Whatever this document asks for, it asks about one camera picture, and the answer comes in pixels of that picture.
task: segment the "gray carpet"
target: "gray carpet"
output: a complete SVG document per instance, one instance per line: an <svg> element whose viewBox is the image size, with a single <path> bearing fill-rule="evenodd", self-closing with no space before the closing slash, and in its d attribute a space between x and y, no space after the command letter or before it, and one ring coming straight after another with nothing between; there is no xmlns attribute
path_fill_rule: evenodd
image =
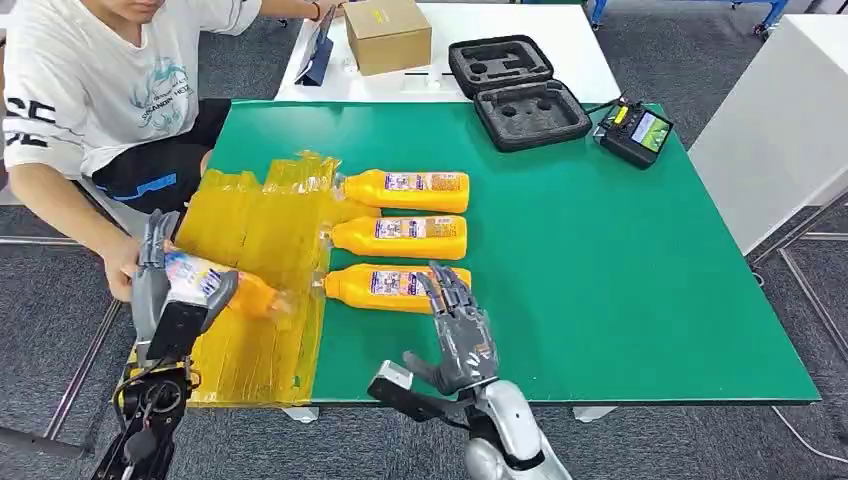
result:
<svg viewBox="0 0 848 480"><path fill-rule="evenodd" d="M598 38L622 88L662 103L690 144L759 48L747 31L764 14L755 5L731 11L726 4L614 0ZM263 22L243 37L204 37L201 92L273 97L295 33L296 26ZM843 209L822 229L838 231L847 219ZM0 209L0 235L49 232L23 209ZM848 335L848 245L804 242L792 251ZM108 304L101 265L80 249L36 247L0 247L0 265L0 425L41 432ZM848 364L783 262L771 258L763 275L766 295L825 397L783 411L815 446L848 456ZM90 441L103 452L116 431L104 400L131 337L124 312L62 439ZM848 476L848 466L804 450L765 407L624 408L591 424L566 408L535 413L577 480ZM277 410L191 410L176 440L171 479L466 478L460 432L384 409L325 409L311 425ZM88 478L93 462L33 458L0 445L3 480Z"/></svg>

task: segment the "black shorts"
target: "black shorts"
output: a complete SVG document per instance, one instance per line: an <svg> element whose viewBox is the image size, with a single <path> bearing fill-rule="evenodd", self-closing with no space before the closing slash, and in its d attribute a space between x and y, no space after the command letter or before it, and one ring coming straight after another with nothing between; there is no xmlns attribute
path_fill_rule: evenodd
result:
<svg viewBox="0 0 848 480"><path fill-rule="evenodd" d="M201 100L190 131L130 148L94 172L94 184L140 212L185 212L200 185L200 162L215 148L230 105L227 99Z"/></svg>

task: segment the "bracelet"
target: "bracelet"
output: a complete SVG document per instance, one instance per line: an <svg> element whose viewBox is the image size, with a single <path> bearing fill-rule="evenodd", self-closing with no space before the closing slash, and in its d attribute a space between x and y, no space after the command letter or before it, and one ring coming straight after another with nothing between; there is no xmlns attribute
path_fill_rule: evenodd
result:
<svg viewBox="0 0 848 480"><path fill-rule="evenodd" d="M318 13L315 14L315 18L310 18L310 20L317 22L321 19L321 5L318 5L318 2L312 2L312 5L315 5L315 10L317 10Z"/></svg>

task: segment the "cardboard box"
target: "cardboard box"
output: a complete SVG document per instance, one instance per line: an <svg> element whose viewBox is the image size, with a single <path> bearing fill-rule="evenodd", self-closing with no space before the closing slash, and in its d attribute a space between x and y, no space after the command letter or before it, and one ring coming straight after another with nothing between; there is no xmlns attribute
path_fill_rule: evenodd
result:
<svg viewBox="0 0 848 480"><path fill-rule="evenodd" d="M347 40L362 75L430 64L430 23L412 0L365 0L344 6Z"/></svg>

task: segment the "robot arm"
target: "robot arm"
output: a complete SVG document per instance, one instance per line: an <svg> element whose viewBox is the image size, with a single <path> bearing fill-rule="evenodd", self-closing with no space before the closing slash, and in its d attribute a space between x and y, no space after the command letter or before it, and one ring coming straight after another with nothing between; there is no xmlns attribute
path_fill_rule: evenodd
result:
<svg viewBox="0 0 848 480"><path fill-rule="evenodd" d="M194 343L205 333L238 287L238 273L220 274L206 295L172 288L165 244L176 212L150 215L132 282L136 363L141 371L115 391L113 406L121 432L92 480L163 479L174 454L173 434L191 396Z"/></svg>
<svg viewBox="0 0 848 480"><path fill-rule="evenodd" d="M497 377L486 311L452 270L436 263L431 267L438 286L426 277L419 281L430 297L442 361L433 366L411 352L404 354L409 370L386 361L369 394L419 422L464 410L468 425L460 426L469 431L465 463L473 480L571 480L524 394ZM443 395L458 393L457 400L413 392L414 374Z"/></svg>

